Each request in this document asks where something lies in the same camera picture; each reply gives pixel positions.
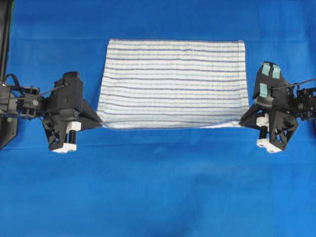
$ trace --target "blue backdrop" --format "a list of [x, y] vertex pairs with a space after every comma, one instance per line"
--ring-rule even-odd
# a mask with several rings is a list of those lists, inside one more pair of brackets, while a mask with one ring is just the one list
[[[289, 82], [316, 77], [315, 29], [306, 0], [16, 0], [7, 72], [46, 91], [79, 71], [96, 109], [109, 38], [241, 39], [252, 104], [264, 60]], [[314, 237], [315, 130], [300, 122], [270, 155], [245, 128], [99, 128], [59, 155], [39, 120], [20, 121], [0, 152], [0, 236]]]

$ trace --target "screw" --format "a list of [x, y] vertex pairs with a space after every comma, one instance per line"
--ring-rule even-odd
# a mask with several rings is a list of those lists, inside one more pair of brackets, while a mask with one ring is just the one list
[[39, 105], [39, 102], [37, 100], [33, 100], [32, 103], [33, 103], [34, 106]]
[[299, 104], [297, 105], [297, 107], [298, 107], [299, 110], [301, 110], [301, 109], [304, 108], [304, 105], [303, 105], [302, 103], [299, 103]]

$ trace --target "wire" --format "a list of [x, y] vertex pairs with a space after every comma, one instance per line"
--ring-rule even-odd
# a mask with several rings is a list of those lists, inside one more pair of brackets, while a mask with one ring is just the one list
[[291, 84], [291, 85], [284, 85], [284, 86], [279, 86], [279, 87], [273, 87], [272, 90], [278, 90], [278, 89], [283, 89], [283, 88], [294, 87], [294, 86], [306, 84], [306, 83], [309, 83], [309, 82], [315, 81], [315, 80], [316, 80], [316, 78], [310, 79], [310, 80], [305, 80], [305, 81], [302, 81], [300, 83], [294, 83], [294, 84]]
[[[65, 87], [65, 85], [57, 86], [57, 87], [55, 87], [55, 88], [53, 88], [53, 89], [51, 89], [51, 90], [49, 90], [49, 91], [47, 91], [47, 92], [44, 92], [44, 93], [42, 93], [42, 94], [39, 94], [39, 95], [46, 95], [46, 94], [48, 94], [48, 93], [50, 93], [50, 92], [52, 92], [52, 91], [54, 91], [54, 90], [56, 90], [56, 89], [62, 88], [62, 87]], [[12, 100], [12, 99], [25, 100], [26, 98], [21, 98], [21, 97], [8, 97], [8, 98], [0, 99], [0, 101], [1, 101], [1, 100]]]
[[39, 95], [46, 95], [46, 94], [49, 94], [49, 93], [53, 92], [54, 90], [57, 90], [57, 89], [62, 88], [62, 87], [65, 87], [65, 85], [59, 85], [59, 86], [57, 86], [57, 87], [55, 87], [55, 88], [53, 88], [53, 89], [51, 89], [51, 90], [49, 90], [49, 91], [46, 91], [46, 92], [44, 92], [44, 93], [42, 93], [42, 94], [39, 94]]

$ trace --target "robotic arm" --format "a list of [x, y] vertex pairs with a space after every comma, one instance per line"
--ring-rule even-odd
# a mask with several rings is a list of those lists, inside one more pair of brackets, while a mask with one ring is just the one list
[[[9, 77], [14, 85], [5, 83]], [[77, 149], [77, 132], [102, 126], [99, 116], [82, 98], [83, 83], [77, 72], [65, 73], [52, 90], [42, 94], [37, 87], [21, 87], [15, 75], [4, 79], [0, 84], [0, 149], [17, 135], [18, 118], [39, 118], [49, 149], [58, 153]]]
[[283, 78], [277, 64], [262, 64], [252, 97], [255, 103], [240, 120], [241, 126], [260, 131], [259, 147], [270, 153], [284, 151], [298, 127], [297, 118], [302, 121], [316, 118], [316, 88], [300, 89], [301, 84], [313, 80], [290, 84]]

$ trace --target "striped towel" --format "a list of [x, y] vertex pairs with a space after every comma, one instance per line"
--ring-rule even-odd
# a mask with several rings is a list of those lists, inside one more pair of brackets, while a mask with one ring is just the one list
[[114, 129], [238, 126], [248, 110], [239, 41], [108, 44], [97, 113]]

